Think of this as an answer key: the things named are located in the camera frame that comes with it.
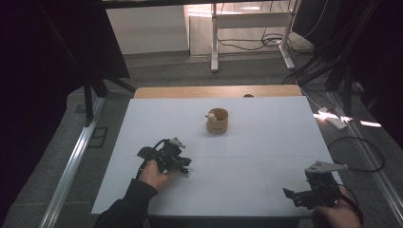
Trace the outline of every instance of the hand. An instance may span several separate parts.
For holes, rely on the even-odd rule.
[[[140,181],[148,183],[158,192],[160,192],[166,186],[168,181],[172,179],[177,173],[178,171],[170,171],[162,174],[158,169],[157,162],[155,160],[151,160],[145,166],[140,176]]]
[[[348,197],[345,188],[340,187],[341,194]],[[318,206],[315,208],[321,213],[333,228],[359,228],[361,224],[353,208],[343,199],[340,199],[335,206]]]

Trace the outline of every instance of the white power adapter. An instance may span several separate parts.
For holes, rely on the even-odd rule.
[[[328,109],[326,107],[322,107],[318,113],[321,116],[326,117],[326,121],[328,121],[330,124],[332,124],[333,126],[335,126],[337,129],[342,130],[344,129],[347,124],[344,123],[343,121],[341,121],[337,115],[328,113]]]

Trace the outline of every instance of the cup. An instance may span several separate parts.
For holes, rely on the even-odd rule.
[[[228,112],[223,108],[211,109],[207,117],[207,130],[210,133],[222,134],[228,128]]]

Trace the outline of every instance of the wall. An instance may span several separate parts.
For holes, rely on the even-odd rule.
[[[184,6],[108,9],[122,54],[189,50]]]

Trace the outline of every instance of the table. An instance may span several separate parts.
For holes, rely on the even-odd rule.
[[[216,106],[229,111],[223,135],[205,129],[203,115]],[[310,211],[296,208],[282,187],[308,190],[304,168],[332,161],[295,85],[139,88],[92,213],[123,196],[143,161],[136,156],[141,147],[175,136],[187,146],[182,156],[193,160],[192,174],[176,177],[150,202],[153,227],[294,226]]]

